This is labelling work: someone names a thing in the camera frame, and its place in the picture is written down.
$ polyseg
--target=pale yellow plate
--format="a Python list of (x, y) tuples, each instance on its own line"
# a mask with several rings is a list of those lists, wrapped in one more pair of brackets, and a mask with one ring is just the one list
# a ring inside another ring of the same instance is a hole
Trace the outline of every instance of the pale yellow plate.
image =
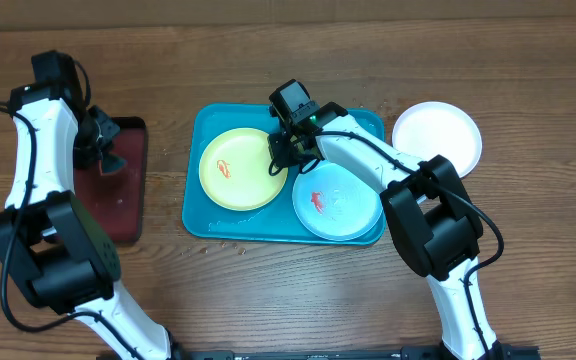
[(201, 155), (199, 181), (218, 205), (237, 211), (266, 205), (279, 194), (288, 170), (268, 174), (268, 134), (241, 128), (217, 136)]

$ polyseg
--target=small orange object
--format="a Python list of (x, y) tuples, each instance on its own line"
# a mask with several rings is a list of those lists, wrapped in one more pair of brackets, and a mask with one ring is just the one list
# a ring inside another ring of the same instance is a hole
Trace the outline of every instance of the small orange object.
[(324, 213), (324, 203), (321, 201), (321, 198), (324, 196), (324, 194), (320, 193), (320, 192), (313, 192), (312, 196), (310, 198), (310, 201), (315, 204), (315, 209), (317, 209), (317, 212), (320, 214)]
[(230, 170), (228, 170), (228, 165), (230, 164), (223, 160), (217, 160), (217, 168), (219, 171), (221, 171), (222, 174), (224, 174), (226, 179), (230, 179)]

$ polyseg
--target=tray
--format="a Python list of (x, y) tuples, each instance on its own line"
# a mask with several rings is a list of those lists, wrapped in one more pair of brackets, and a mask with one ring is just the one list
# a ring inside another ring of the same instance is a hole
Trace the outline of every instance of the tray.
[[(377, 114), (362, 109), (349, 109), (348, 112), (361, 127), (384, 139), (384, 124)], [(292, 205), (292, 188), (298, 175), (295, 167), (289, 170), (286, 184), (279, 195), (259, 209), (232, 211), (212, 202), (199, 183), (201, 154), (219, 134), (241, 127), (273, 133), (279, 131), (279, 121), (270, 117), (268, 105), (216, 103), (206, 106), (197, 114), (181, 214), (188, 232), (207, 238), (319, 245), (367, 246), (379, 240), (386, 228), (383, 214), (366, 234), (348, 241), (326, 240), (308, 231), (297, 218)]]

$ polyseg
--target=black cable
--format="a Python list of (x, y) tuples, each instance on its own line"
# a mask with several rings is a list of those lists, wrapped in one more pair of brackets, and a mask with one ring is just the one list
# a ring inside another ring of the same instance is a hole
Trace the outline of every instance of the black cable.
[(26, 180), (26, 190), (24, 192), (24, 196), (21, 200), (21, 204), (19, 205), (19, 210), (17, 211), (17, 215), (15, 221), (13, 223), (13, 228), (10, 233), (10, 240), (8, 242), (8, 248), (6, 249), (6, 256), (4, 257), (4, 261), (1, 267), (1, 278), (0, 278), (0, 300), (1, 300), (1, 309), (6, 316), (6, 319), (10, 324), (21, 331), (29, 332), (29, 333), (39, 333), (42, 331), (53, 329), (59, 325), (65, 324), (68, 321), (76, 319), (81, 316), (90, 316), (95, 321), (102, 323), (106, 329), (117, 339), (117, 341), (130, 353), (130, 355), (138, 360), (144, 360), (143, 357), (135, 351), (135, 349), (131, 348), (130, 345), (124, 340), (124, 338), (117, 332), (117, 330), (106, 320), (101, 314), (91, 312), (91, 311), (80, 311), (68, 316), (64, 316), (60, 319), (57, 319), (53, 322), (50, 322), (45, 325), (41, 326), (28, 326), (25, 325), (17, 320), (10, 309), (10, 305), (8, 303), (8, 273), (10, 271), (10, 263), (12, 259), (12, 254), (15, 249), (15, 245), (17, 242), (17, 233), (19, 232), (19, 227), (21, 226), (21, 221), (24, 217), (24, 212), (28, 207), (30, 202), (30, 197), (32, 194), (32, 188), (34, 184), (35, 178), (35, 167), (37, 164), (37, 137), (36, 137), (36, 130), (26, 119), (26, 117), (22, 116), (21, 114), (9, 111), (7, 108), (0, 106), (0, 112), (10, 115), (11, 117), (14, 116), (19, 119), (21, 122), (26, 125), (28, 128), (28, 134), (30, 135), (30, 163), (28, 165), (28, 177)]
[(86, 80), (86, 98), (84, 99), (84, 104), (86, 105), (87, 108), (88, 105), (90, 105), (90, 98), (92, 97), (92, 92), (90, 90), (90, 81), (88, 80), (88, 74), (86, 73), (86, 70), (84, 69), (83, 65), (81, 65), (81, 63), (77, 60), (75, 60), (75, 65), (77, 65), (79, 70), (81, 70), (81, 73), (84, 75), (84, 80)]
[[(402, 170), (408, 174), (411, 174), (411, 175), (415, 173), (414, 170), (404, 166), (399, 160), (394, 159), (392, 156), (390, 156), (387, 152), (385, 152), (379, 146), (374, 144), (372, 141), (370, 141), (370, 140), (368, 140), (368, 139), (366, 139), (360, 135), (357, 135), (355, 133), (346, 132), (346, 131), (320, 131), (318, 133), (315, 133), (314, 136), (344, 136), (344, 137), (349, 137), (352, 139), (359, 140), (359, 141), (363, 142), (364, 144), (368, 145), (371, 149), (375, 150), (379, 155), (381, 155), (386, 160), (388, 160), (388, 162), (390, 162), (396, 168), (398, 168), (398, 169), (400, 169), (400, 170)], [(479, 326), (479, 321), (477, 320), (477, 314), (475, 313), (475, 305), (472, 301), (472, 295), (470, 294), (470, 285), (471, 285), (470, 284), (470, 276), (472, 276), (472, 274), (474, 274), (477, 270), (482, 269), (482, 268), (494, 263), (495, 261), (497, 261), (497, 259), (499, 259), (501, 257), (501, 254), (504, 251), (503, 236), (501, 235), (501, 231), (499, 231), (499, 228), (492, 221), (492, 219), (490, 219), (488, 217), (488, 215), (486, 215), (483, 211), (481, 211), (473, 203), (471, 203), (470, 201), (468, 201), (468, 200), (462, 198), (461, 196), (453, 193), (452, 191), (446, 189), (445, 187), (437, 184), (436, 182), (432, 181), (431, 179), (425, 178), (423, 176), (421, 176), (420, 178), (423, 179), (424, 181), (426, 181), (426, 183), (428, 185), (433, 186), (436, 190), (443, 193), (444, 195), (450, 196), (453, 199), (462, 203), (463, 205), (466, 205), (470, 209), (472, 209), (490, 227), (490, 230), (492, 230), (492, 232), (495, 234), (495, 237), (497, 238), (497, 252), (493, 256), (491, 256), (489, 259), (482, 261), (481, 263), (473, 266), (470, 270), (468, 270), (466, 272), (466, 275), (464, 276), (464, 291), (466, 292), (466, 300), (468, 301), (468, 307), (470, 308), (470, 314), (471, 314), (472, 320), (475, 324), (475, 331), (477, 332), (477, 335), (479, 335), (479, 340), (481, 341), (481, 345), (483, 346), (486, 358), (491, 359), (490, 350), (488, 349), (488, 346), (486, 344), (486, 339), (484, 338), (483, 331), (481, 330), (481, 327)]]

